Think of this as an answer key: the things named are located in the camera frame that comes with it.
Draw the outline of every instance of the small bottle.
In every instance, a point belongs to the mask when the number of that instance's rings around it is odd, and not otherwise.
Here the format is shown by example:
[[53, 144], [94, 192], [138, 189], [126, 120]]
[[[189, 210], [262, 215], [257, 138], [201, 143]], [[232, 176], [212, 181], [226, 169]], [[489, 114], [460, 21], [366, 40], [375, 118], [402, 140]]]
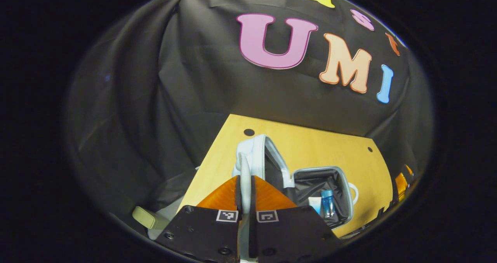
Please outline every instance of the small bottle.
[[321, 203], [323, 203], [325, 217], [334, 216], [335, 208], [333, 206], [333, 192], [331, 190], [321, 192]]

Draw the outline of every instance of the open suitcase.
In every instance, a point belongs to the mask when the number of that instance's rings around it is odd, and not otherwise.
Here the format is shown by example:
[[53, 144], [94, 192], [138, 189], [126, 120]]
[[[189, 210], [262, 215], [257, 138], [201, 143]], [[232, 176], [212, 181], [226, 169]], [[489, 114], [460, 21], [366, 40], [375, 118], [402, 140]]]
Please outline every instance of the open suitcase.
[[[265, 134], [242, 141], [236, 147], [236, 163], [232, 176], [240, 175], [239, 153], [245, 154], [250, 173], [258, 176], [285, 194], [297, 206], [309, 205], [309, 197], [321, 197], [323, 190], [332, 190], [335, 214], [321, 217], [331, 229], [349, 222], [354, 214], [353, 206], [359, 192], [347, 182], [343, 171], [337, 166], [322, 166], [298, 169], [290, 175], [288, 166], [273, 141]], [[353, 200], [350, 187], [355, 191]]]

